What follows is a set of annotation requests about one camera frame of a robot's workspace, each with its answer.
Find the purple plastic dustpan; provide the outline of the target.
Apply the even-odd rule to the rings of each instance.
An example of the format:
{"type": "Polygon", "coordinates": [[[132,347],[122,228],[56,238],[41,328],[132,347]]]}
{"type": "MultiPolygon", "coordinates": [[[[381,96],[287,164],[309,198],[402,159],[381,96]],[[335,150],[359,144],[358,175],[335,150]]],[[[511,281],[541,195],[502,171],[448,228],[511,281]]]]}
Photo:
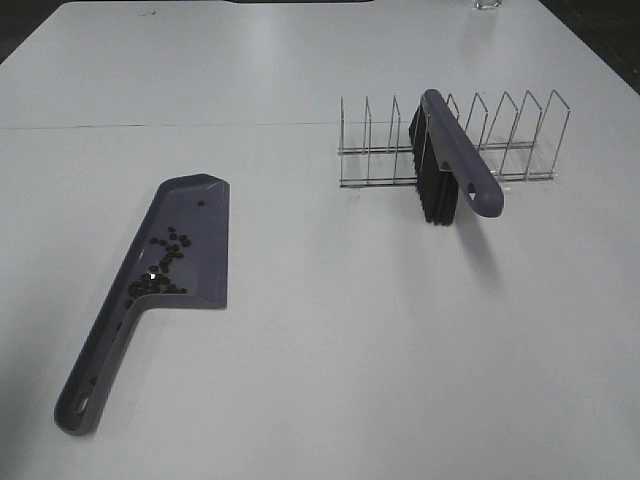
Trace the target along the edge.
{"type": "Polygon", "coordinates": [[[230,185],[171,178],[154,198],[54,408],[65,433],[93,432],[142,314],[227,306],[230,185]]]}

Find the purple hand brush black bristles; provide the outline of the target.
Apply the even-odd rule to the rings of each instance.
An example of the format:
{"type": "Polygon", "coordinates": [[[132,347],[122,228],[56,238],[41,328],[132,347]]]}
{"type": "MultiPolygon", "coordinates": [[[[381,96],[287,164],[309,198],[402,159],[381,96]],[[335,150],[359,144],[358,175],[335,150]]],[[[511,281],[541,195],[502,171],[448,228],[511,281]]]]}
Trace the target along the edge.
{"type": "Polygon", "coordinates": [[[459,196],[479,216],[502,214],[501,187],[438,90],[422,94],[409,138],[416,191],[428,223],[452,224],[459,196]]]}

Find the pile of coffee beans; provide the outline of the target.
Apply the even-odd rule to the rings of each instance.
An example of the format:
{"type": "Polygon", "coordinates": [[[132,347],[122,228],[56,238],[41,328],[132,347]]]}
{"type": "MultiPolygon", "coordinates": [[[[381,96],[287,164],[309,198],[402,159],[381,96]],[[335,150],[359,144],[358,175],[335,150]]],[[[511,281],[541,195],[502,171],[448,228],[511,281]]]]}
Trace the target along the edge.
{"type": "Polygon", "coordinates": [[[206,298],[210,202],[202,194],[155,198],[113,282],[115,311],[210,308],[206,298]]]}

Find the clear glass cup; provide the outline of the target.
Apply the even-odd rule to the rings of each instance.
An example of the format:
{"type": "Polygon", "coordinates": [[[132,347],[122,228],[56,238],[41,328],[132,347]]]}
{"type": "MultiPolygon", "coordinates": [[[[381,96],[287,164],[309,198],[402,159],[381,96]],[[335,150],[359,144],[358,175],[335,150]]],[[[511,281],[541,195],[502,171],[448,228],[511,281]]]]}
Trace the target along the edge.
{"type": "Polygon", "coordinates": [[[502,6],[502,0],[474,0],[473,7],[477,10],[495,10],[502,6]]]}

